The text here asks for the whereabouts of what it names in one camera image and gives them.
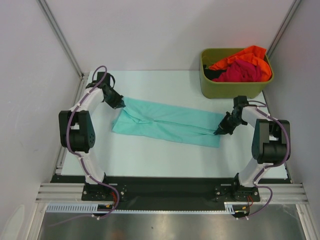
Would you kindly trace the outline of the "teal t shirt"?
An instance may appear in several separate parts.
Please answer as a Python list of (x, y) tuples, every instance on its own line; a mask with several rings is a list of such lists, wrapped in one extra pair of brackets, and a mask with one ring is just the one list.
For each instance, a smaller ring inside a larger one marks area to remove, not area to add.
[(221, 113), (126, 97), (125, 107), (112, 123), (112, 131), (175, 143), (219, 148), (215, 135)]

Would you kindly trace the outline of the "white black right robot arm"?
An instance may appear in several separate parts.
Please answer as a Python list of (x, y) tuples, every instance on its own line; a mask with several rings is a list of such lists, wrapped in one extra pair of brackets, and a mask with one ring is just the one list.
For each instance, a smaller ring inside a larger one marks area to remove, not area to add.
[(231, 196), (237, 201), (247, 197), (248, 188), (256, 187), (269, 169), (283, 165), (290, 158), (290, 122), (264, 112), (264, 107), (264, 104), (251, 104), (246, 96), (237, 96), (233, 99), (232, 112), (226, 112), (214, 131), (215, 135), (232, 135), (240, 125), (254, 128), (252, 158), (246, 167), (237, 173), (236, 185), (230, 188)]

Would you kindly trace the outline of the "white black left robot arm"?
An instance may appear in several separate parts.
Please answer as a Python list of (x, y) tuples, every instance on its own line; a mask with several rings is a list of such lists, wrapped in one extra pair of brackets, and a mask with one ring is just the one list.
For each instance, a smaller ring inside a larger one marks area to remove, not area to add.
[(96, 142), (96, 134), (91, 114), (101, 103), (112, 109), (125, 107), (124, 97), (115, 89), (115, 78), (107, 72), (93, 74), (96, 79), (90, 82), (80, 100), (69, 110), (58, 114), (59, 135), (61, 145), (74, 155), (84, 172), (85, 182), (95, 185), (93, 194), (100, 200), (110, 196), (111, 188), (104, 184), (105, 172), (96, 160), (92, 148)]

